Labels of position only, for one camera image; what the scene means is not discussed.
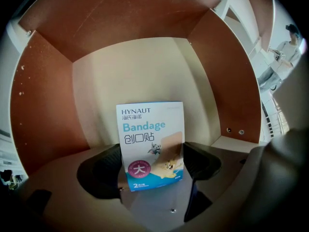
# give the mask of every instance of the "blue pants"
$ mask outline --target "blue pants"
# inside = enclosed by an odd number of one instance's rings
[[[261,93],[269,90],[272,86],[278,84],[280,81],[280,77],[273,71],[271,67],[268,67],[267,70],[264,71],[263,74],[261,74],[261,76],[257,79]]]

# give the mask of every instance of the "hat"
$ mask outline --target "hat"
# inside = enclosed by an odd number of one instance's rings
[[[296,34],[297,37],[299,38],[299,31],[298,31],[298,29],[297,29],[297,27],[295,25],[293,25],[293,24],[286,25],[285,29],[289,30],[291,33]]]

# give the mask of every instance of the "man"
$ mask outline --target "man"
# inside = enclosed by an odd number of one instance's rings
[[[270,67],[257,79],[261,93],[269,90],[273,85],[284,80],[301,56],[298,39],[299,31],[293,24],[285,27],[290,32],[291,41],[282,42],[276,49],[269,49],[274,53],[275,60]]]

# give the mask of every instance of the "box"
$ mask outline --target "box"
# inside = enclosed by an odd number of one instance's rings
[[[131,191],[165,186],[183,178],[183,103],[116,106],[123,165]]]

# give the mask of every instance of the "jeans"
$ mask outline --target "jeans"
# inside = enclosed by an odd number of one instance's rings
[[[261,76],[257,79],[261,93],[269,90],[273,85],[279,83],[280,81],[280,77],[271,67],[268,67],[267,70],[264,71],[263,74],[261,74]]]

